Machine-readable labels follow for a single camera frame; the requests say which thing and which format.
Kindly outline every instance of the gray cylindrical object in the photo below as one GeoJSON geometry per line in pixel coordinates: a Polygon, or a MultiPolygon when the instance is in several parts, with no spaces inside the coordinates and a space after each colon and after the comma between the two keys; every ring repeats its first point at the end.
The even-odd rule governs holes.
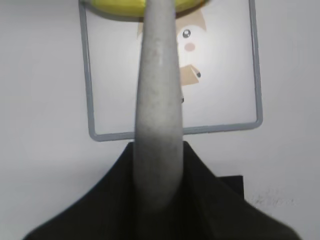
{"type": "Polygon", "coordinates": [[[183,176],[175,0],[147,0],[138,79],[133,178],[139,211],[165,209],[183,176]]]}

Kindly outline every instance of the wall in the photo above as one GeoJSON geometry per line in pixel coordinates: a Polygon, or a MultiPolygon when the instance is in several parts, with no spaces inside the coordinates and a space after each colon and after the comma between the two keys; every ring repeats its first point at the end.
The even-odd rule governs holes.
{"type": "MultiPolygon", "coordinates": [[[[254,206],[319,239],[320,2],[256,7],[262,127],[185,139],[216,175],[244,175],[254,206]]],[[[0,239],[79,199],[127,144],[88,136],[78,17],[76,0],[0,2],[0,239]]]]}

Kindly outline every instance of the yellow lid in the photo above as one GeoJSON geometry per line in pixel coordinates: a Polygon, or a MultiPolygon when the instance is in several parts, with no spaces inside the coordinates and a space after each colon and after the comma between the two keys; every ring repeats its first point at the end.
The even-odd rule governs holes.
{"type": "MultiPolygon", "coordinates": [[[[191,9],[205,0],[175,0],[176,12],[191,9]]],[[[143,17],[146,0],[91,0],[91,4],[97,9],[114,15],[128,17],[143,17]]]]}

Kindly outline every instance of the cartoon sticker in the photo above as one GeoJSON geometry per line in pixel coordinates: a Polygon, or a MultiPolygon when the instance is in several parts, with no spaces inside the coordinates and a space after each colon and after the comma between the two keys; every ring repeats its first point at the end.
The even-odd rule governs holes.
{"type": "MultiPolygon", "coordinates": [[[[201,71],[193,63],[193,53],[197,51],[197,30],[207,31],[206,22],[201,9],[176,19],[176,37],[179,53],[181,86],[199,83],[201,71]]],[[[143,23],[138,25],[138,36],[143,32],[143,23]]]]}

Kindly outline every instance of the gray metal frame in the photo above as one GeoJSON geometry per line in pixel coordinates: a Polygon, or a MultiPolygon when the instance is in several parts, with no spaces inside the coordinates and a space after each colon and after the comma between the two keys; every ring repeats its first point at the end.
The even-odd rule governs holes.
{"type": "MultiPolygon", "coordinates": [[[[256,1],[255,0],[248,0],[248,1],[249,1],[250,21],[251,21],[252,56],[253,56],[254,81],[255,81],[255,101],[256,101],[256,119],[257,120],[255,122],[249,122],[249,123],[187,127],[183,129],[184,135],[251,130],[251,129],[258,128],[259,126],[261,126],[263,122],[256,1]]],[[[83,61],[84,61],[84,77],[85,77],[89,135],[93,140],[98,142],[133,139],[135,135],[134,132],[120,132],[120,133],[107,133],[107,134],[96,133],[86,4],[80,1],[79,1],[79,13],[80,13],[80,26],[81,26],[81,37],[82,37],[83,61]]]]}

